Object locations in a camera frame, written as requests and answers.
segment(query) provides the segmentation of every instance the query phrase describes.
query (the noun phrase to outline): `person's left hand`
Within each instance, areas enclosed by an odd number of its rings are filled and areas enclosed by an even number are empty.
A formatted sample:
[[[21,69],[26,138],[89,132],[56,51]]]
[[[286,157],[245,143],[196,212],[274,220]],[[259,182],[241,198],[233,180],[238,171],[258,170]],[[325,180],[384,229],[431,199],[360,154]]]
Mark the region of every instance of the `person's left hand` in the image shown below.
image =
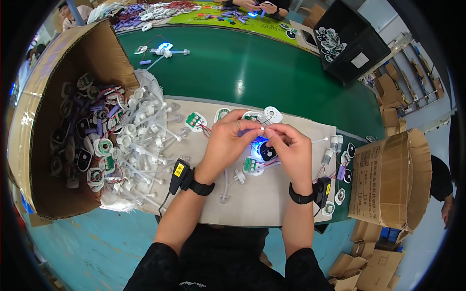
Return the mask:
[[[274,4],[260,4],[259,7],[267,14],[274,14],[277,12],[277,6]]]
[[[259,122],[241,119],[247,109],[235,109],[212,126],[206,153],[194,171],[195,180],[210,185],[215,178],[234,163],[246,147],[264,131]],[[243,136],[238,132],[249,129]]]

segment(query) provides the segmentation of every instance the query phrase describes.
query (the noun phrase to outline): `black wire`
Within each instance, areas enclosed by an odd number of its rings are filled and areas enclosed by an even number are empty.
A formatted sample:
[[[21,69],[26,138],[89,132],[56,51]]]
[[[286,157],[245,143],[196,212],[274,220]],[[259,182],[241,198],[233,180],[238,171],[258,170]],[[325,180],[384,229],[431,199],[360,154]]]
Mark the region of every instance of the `black wire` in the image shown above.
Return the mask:
[[[167,196],[165,196],[165,200],[164,202],[162,203],[162,205],[160,205],[160,207],[158,208],[158,213],[160,214],[160,218],[162,218],[162,212],[160,212],[160,210],[162,209],[162,207],[165,205],[165,202],[167,202],[167,199],[168,199],[168,196],[170,195],[170,193],[167,193]]]

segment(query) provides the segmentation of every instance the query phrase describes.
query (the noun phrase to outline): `wrist strap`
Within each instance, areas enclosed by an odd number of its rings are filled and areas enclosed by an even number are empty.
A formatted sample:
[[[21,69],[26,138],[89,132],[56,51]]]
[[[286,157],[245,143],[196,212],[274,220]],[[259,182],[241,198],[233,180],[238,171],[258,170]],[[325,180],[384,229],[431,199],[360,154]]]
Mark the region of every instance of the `wrist strap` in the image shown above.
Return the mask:
[[[186,176],[186,179],[183,181],[183,183],[181,183],[180,188],[184,191],[191,189],[197,195],[207,196],[213,191],[213,188],[215,187],[215,183],[212,183],[211,185],[198,183],[194,179],[195,169],[196,168],[193,168],[191,171],[189,171],[188,175]]]
[[[290,183],[289,193],[290,193],[291,199],[295,203],[301,204],[301,205],[308,204],[309,202],[314,201],[315,198],[317,197],[317,193],[314,193],[314,192],[312,192],[312,194],[309,196],[299,195],[293,190],[293,185],[291,183]]]

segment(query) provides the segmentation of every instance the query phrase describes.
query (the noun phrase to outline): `wrist sensor device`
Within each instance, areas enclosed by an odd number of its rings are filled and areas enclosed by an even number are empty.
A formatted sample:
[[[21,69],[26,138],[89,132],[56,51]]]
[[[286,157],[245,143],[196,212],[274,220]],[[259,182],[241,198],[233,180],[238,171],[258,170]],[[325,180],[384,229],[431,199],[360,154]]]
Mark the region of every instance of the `wrist sensor device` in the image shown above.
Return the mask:
[[[195,169],[191,169],[188,162],[178,159],[173,168],[168,193],[175,195],[178,192],[178,188],[181,188],[184,191],[191,189],[197,195],[209,195],[215,187],[215,183],[211,185],[198,183],[194,180]]]

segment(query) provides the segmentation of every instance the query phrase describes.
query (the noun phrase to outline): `black wristband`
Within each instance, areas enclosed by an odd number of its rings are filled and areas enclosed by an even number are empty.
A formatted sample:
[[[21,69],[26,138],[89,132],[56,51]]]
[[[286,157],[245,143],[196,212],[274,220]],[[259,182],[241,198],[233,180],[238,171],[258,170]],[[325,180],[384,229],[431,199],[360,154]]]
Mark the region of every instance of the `black wristband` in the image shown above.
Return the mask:
[[[303,196],[303,195],[299,195],[298,193],[296,193],[294,190],[293,190],[293,185],[290,183],[290,188],[289,188],[289,193],[290,193],[290,197],[291,199],[297,203],[297,204],[308,204],[309,202],[311,201],[314,201],[317,194],[312,192],[311,195],[309,196]]]
[[[210,193],[212,193],[213,191],[213,188],[215,187],[215,183],[212,183],[211,185],[206,185],[206,184],[201,184],[201,183],[198,183],[195,179],[194,179],[194,170],[196,168],[193,168],[192,171],[191,171],[191,181],[189,182],[189,188],[191,190],[193,190],[194,193],[196,193],[197,195],[200,195],[200,196],[207,196],[209,195]]]

